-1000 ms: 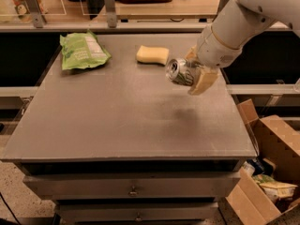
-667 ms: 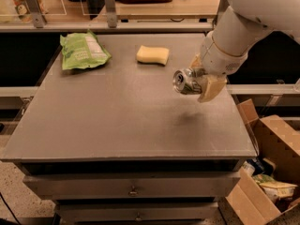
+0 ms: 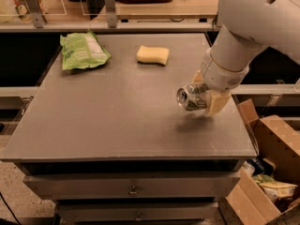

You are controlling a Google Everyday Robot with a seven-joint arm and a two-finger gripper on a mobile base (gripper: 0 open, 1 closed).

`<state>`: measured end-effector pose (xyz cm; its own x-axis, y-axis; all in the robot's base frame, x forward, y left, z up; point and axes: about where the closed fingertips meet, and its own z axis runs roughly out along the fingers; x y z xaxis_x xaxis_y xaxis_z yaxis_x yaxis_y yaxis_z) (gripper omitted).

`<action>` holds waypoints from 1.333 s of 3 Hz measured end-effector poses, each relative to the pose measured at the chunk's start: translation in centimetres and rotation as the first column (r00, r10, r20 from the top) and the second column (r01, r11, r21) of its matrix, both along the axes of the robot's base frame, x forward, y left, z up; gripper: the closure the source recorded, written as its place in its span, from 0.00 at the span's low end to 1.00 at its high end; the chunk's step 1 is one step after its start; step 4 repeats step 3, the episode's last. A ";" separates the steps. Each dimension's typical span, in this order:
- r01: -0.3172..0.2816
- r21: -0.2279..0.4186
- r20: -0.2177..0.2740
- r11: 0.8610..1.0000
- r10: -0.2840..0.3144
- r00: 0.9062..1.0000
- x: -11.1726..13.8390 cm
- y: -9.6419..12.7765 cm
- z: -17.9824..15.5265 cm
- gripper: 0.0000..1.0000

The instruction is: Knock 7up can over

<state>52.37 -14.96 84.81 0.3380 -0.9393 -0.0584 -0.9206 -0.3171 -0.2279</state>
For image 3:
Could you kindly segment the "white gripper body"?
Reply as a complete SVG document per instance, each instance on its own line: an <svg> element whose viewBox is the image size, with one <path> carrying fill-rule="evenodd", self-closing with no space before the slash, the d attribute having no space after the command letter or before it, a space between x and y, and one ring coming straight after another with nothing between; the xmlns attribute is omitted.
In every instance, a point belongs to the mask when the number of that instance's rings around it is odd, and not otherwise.
<svg viewBox="0 0 300 225"><path fill-rule="evenodd" d="M236 88L246 77L249 68L246 67L241 71L230 71L221 68L212 58L211 50L208 49L202 59L200 71L203 82L208 88L224 91Z"/></svg>

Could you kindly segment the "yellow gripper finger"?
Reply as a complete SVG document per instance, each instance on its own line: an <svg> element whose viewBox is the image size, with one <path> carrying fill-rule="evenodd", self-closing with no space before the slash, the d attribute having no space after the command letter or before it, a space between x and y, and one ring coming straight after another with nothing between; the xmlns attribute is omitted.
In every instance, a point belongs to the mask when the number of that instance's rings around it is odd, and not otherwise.
<svg viewBox="0 0 300 225"><path fill-rule="evenodd" d="M203 82L203 75L201 73L200 70L197 70L193 79L192 79L193 83L202 83Z"/></svg>
<svg viewBox="0 0 300 225"><path fill-rule="evenodd" d="M206 108L203 115L205 117L216 115L226 106L230 97L230 91L207 90L204 94Z"/></svg>

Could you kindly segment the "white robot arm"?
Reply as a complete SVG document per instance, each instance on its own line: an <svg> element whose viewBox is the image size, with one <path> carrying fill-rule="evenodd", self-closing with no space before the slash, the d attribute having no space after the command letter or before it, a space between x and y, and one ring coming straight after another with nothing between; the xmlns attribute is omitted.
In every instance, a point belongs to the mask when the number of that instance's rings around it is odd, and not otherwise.
<svg viewBox="0 0 300 225"><path fill-rule="evenodd" d="M218 0L217 15L222 26L194 77L206 117L226 106L230 91L266 48L300 62L300 0Z"/></svg>

